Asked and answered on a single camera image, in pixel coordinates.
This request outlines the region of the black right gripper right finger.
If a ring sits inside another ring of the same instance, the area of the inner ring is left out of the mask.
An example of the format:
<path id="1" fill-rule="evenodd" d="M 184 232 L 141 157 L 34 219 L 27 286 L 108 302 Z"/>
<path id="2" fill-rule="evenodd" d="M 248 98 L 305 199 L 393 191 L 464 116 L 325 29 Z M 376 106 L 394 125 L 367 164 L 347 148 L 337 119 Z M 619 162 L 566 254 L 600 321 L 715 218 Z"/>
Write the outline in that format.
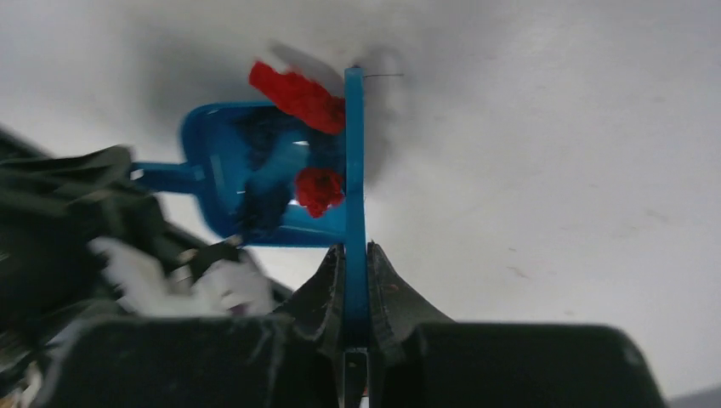
<path id="1" fill-rule="evenodd" d="M 367 248 L 373 407 L 663 407 L 643 354 L 610 326 L 456 322 Z"/>

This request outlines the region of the blue dustpan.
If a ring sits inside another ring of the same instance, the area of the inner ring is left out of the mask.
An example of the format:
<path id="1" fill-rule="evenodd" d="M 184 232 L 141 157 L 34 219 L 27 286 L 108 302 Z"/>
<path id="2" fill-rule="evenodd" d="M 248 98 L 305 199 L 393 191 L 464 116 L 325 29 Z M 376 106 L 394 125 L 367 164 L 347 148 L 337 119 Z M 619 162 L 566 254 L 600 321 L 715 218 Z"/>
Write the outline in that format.
<path id="1" fill-rule="evenodd" d="M 293 198 L 280 228 L 271 236 L 245 245 L 267 247 L 329 247 L 346 236 L 345 205 L 312 218 L 296 201 L 295 178 L 309 167 L 309 145 L 299 131 L 281 136 L 275 152 L 257 171 L 247 164 L 247 145 L 231 126 L 233 119 L 269 102 L 234 102 L 201 105 L 188 113 L 179 128 L 185 155 L 181 163 L 137 161 L 137 183 L 154 191 L 191 195 L 208 228 L 227 238 L 239 235 L 236 206 L 251 176 L 292 178 Z"/>

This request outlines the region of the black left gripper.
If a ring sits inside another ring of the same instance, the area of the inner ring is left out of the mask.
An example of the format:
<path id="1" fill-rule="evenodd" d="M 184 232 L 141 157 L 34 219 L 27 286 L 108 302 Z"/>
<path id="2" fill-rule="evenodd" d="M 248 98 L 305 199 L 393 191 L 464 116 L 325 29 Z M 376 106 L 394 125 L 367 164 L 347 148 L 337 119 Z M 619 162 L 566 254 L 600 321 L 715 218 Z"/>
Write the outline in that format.
<path id="1" fill-rule="evenodd" d="M 93 249 L 119 241 L 166 275 L 186 248 L 160 202 L 130 178 L 130 149 L 113 145 L 52 157 L 1 134 L 1 327 L 38 337 L 64 306 L 119 293 L 102 270 L 113 260 Z"/>

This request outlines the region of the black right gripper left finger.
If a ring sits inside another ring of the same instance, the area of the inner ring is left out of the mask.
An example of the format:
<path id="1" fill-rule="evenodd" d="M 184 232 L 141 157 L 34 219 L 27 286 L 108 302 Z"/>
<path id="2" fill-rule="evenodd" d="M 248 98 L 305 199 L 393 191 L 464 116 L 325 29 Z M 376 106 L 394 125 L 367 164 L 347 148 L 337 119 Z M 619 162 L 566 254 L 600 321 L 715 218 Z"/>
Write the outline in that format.
<path id="1" fill-rule="evenodd" d="M 259 317 L 107 317 L 49 367 L 36 407 L 336 407 L 332 347 L 345 254 Z"/>

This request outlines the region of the dark blue curved paper scrap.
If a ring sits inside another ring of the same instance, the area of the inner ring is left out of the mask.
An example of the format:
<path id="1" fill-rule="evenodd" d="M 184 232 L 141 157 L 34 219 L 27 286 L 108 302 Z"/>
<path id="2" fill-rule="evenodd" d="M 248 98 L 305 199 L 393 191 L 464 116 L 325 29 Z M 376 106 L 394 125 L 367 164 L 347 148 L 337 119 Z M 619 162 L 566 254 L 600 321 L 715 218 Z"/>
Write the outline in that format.
<path id="1" fill-rule="evenodd" d="M 271 237 L 281 226 L 293 198 L 290 176 L 251 176 L 243 186 L 236 206 L 236 228 L 245 242 Z"/>

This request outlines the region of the large red paper scrap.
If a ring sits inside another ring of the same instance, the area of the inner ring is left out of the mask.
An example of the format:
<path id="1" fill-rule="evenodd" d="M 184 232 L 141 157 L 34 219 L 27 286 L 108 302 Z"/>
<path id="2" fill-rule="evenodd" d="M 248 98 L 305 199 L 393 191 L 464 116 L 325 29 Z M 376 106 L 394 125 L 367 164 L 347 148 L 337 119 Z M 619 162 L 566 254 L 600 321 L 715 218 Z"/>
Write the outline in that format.
<path id="1" fill-rule="evenodd" d="M 279 72 L 257 60 L 248 82 L 280 111 L 314 130 L 338 135 L 346 127 L 345 100 L 298 71 Z"/>

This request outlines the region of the blue hand brush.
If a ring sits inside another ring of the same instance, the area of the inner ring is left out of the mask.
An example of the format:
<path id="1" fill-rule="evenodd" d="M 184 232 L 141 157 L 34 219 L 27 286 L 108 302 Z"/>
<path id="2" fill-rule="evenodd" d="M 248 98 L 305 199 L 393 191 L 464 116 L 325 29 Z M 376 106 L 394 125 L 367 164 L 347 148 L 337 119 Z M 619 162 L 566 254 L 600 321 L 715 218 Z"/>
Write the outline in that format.
<path id="1" fill-rule="evenodd" d="M 364 203 L 364 72 L 344 71 L 346 113 L 346 275 L 344 287 L 344 341 L 351 348 L 366 347 L 369 338 L 369 296 L 366 268 L 366 218 Z"/>

